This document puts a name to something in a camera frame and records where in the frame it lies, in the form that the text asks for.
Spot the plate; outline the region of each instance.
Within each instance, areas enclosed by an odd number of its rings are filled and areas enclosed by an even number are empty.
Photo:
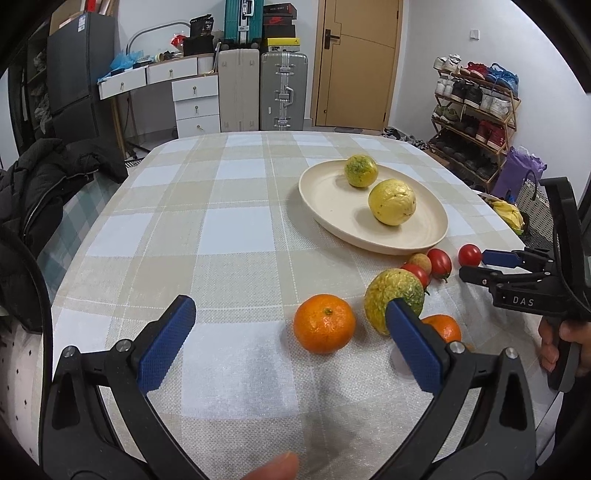
[[[345,177],[346,160],[330,160],[308,168],[300,177],[300,195],[314,219],[351,245],[371,252],[402,255],[427,250],[447,233],[447,212],[428,188],[411,177],[378,165],[378,179],[366,189],[352,187]],[[368,206],[369,192],[380,182],[399,179],[417,197],[417,210],[402,225],[379,222]]]

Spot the metal screw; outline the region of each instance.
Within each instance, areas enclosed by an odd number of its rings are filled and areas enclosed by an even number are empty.
[[[509,348],[505,348],[505,355],[511,358],[512,360],[515,360],[519,356],[517,350],[515,350],[511,346]]]
[[[115,345],[115,349],[118,352],[126,352],[131,348],[131,340],[119,340]]]
[[[449,344],[449,349],[453,353],[464,353],[466,351],[466,347],[461,342],[452,342]]]
[[[61,354],[65,357],[65,358],[70,358],[72,355],[74,355],[74,353],[76,353],[76,347],[75,346],[67,346],[66,348],[64,348],[61,351]]]

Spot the orange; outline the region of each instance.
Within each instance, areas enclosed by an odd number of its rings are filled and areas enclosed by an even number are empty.
[[[460,326],[449,315],[431,315],[421,321],[435,328],[437,333],[446,343],[462,341],[462,331],[460,330]]]
[[[295,338],[312,353],[333,353],[353,338],[355,314],[344,300],[334,295],[314,295],[297,309]]]

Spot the cherry tomato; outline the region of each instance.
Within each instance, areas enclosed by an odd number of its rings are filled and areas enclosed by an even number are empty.
[[[482,252],[476,245],[466,244],[457,253],[457,260],[462,267],[477,267],[482,262]]]
[[[433,248],[427,253],[429,260],[431,260],[431,275],[439,280],[447,279],[452,273],[452,261],[448,254],[438,248]]]
[[[429,284],[431,283],[431,278],[429,277],[429,275],[427,275],[427,272],[425,272],[418,265],[415,265],[413,263],[405,263],[400,268],[403,268],[404,270],[408,270],[415,277],[417,277],[419,282],[421,282],[421,285],[423,285],[423,289],[427,288],[429,286]]]

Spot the purple bag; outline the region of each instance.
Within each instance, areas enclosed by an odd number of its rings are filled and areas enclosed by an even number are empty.
[[[531,155],[526,148],[511,147],[507,154],[507,161],[491,193],[497,198],[512,197],[515,201],[525,179],[530,179],[537,184],[547,168],[548,165],[542,163],[538,157]]]

